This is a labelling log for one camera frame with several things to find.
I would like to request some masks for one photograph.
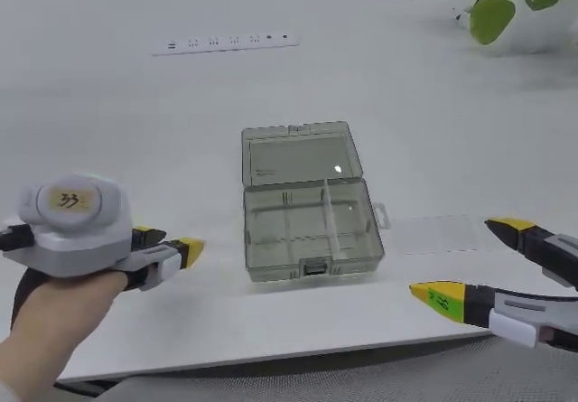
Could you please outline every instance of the hand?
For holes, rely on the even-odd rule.
[[[74,351],[96,330],[126,283],[126,275],[120,272],[54,279],[30,294],[14,322],[13,333]]]
[[[24,402],[51,386],[126,284],[114,272],[37,287],[0,343],[0,380]]]

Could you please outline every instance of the clear plastic box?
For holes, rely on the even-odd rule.
[[[384,256],[346,122],[243,130],[253,282],[374,271]]]

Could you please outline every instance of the number label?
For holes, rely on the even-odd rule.
[[[427,303],[443,316],[458,323],[463,323],[463,301],[455,300],[433,289],[429,289]]]
[[[65,190],[53,188],[49,197],[51,210],[88,212],[94,205],[94,193],[90,190]]]

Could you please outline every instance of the white tabletop surface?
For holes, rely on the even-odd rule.
[[[578,232],[578,61],[489,57],[452,19],[468,2],[0,0],[0,214],[14,213],[23,184],[92,172],[126,187],[136,224],[208,241],[193,269],[121,295],[61,377],[475,331],[417,302],[412,281],[570,294],[498,252],[388,249],[373,276],[315,285],[251,285],[245,274],[248,126],[347,120],[371,197],[393,219],[514,215]],[[297,34],[301,45],[149,55],[173,38],[267,30]],[[2,261],[0,335],[21,272]]]

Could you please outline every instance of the plastic box lid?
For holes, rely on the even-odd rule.
[[[243,186],[360,178],[347,122],[243,130]]]

